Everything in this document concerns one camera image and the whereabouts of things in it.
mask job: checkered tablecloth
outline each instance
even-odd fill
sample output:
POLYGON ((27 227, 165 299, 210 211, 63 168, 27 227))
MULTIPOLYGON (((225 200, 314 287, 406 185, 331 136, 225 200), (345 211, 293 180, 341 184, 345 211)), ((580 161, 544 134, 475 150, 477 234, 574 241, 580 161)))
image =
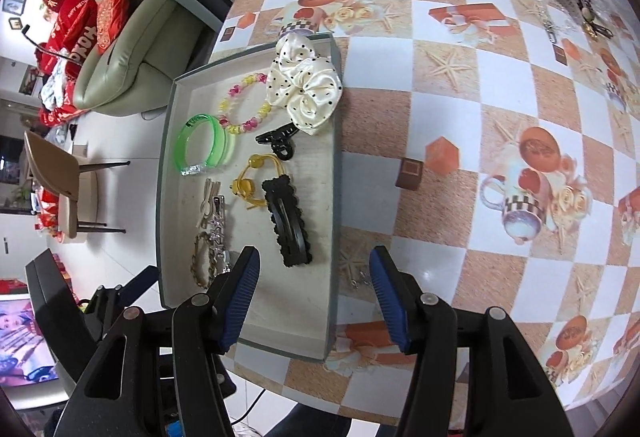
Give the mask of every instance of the checkered tablecloth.
MULTIPOLYGON (((639 350, 640 51, 613 0, 594 6, 613 40, 548 0, 236 0, 213 58, 284 30, 330 30, 346 92, 334 350, 313 364, 238 345, 230 370, 394 423, 413 362, 388 341, 368 285, 381 243, 454 307, 505 308, 565 407, 619 382, 639 350), (424 164, 408 185, 403 158, 424 164)), ((452 427, 467 364, 462 349, 452 427)))

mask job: wooden chair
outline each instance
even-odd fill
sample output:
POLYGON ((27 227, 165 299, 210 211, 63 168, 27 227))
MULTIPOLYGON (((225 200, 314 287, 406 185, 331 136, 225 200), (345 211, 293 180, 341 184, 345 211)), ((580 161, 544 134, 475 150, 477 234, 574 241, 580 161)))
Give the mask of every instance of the wooden chair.
POLYGON ((80 174, 114 166, 128 166, 126 162, 80 164, 71 154, 43 140, 33 132, 24 133, 24 144, 31 173, 51 193, 58 195, 58 227, 70 239, 78 233, 126 233, 125 229, 106 227, 107 224, 78 220, 80 174))

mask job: screw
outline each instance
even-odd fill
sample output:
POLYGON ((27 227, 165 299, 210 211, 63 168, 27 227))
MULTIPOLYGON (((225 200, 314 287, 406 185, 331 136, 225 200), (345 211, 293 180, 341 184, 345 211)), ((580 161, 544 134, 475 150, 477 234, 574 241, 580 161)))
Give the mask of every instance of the screw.
POLYGON ((191 305, 202 306, 207 305, 207 303, 209 303, 209 296, 203 292, 199 292, 191 298, 191 305))
POLYGON ((129 307, 125 309, 123 316, 126 320, 134 320, 140 315, 140 309, 137 307, 129 307))
POLYGON ((493 318, 494 320, 504 320, 505 318, 507 318, 507 313, 500 307, 492 307, 491 309, 489 309, 489 316, 491 316, 491 318, 493 318))
POLYGON ((438 303, 438 297, 432 292, 426 292, 420 295, 420 301, 425 305, 436 305, 438 303))

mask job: sofa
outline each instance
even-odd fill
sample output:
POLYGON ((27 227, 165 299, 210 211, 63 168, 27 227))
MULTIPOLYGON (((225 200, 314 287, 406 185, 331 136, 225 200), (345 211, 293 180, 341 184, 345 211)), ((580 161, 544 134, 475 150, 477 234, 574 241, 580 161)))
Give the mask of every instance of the sofa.
POLYGON ((87 56, 74 105, 108 116, 166 106, 204 27, 174 0, 130 0, 130 16, 117 39, 104 54, 95 46, 87 56))

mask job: floor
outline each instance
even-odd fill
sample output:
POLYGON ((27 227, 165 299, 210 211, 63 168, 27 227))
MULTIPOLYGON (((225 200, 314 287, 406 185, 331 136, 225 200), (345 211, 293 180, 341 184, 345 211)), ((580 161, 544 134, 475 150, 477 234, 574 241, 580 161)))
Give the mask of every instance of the floor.
MULTIPOLYGON (((98 173, 98 222, 122 227, 126 235, 91 233, 84 244, 50 242, 72 277, 78 297, 91 297, 99 285, 128 282, 156 264, 156 183, 164 115, 145 121, 139 115, 110 118, 95 112, 78 119, 75 144, 85 144, 92 162, 130 160, 127 167, 98 173)), ((145 312, 161 309, 158 285, 136 303, 145 312)), ((241 417, 262 388, 231 374, 238 391, 226 400, 229 417, 241 417)), ((267 391, 248 416, 250 426, 267 433, 295 405, 267 391)), ((378 425, 353 421, 349 437, 372 437, 378 425)))

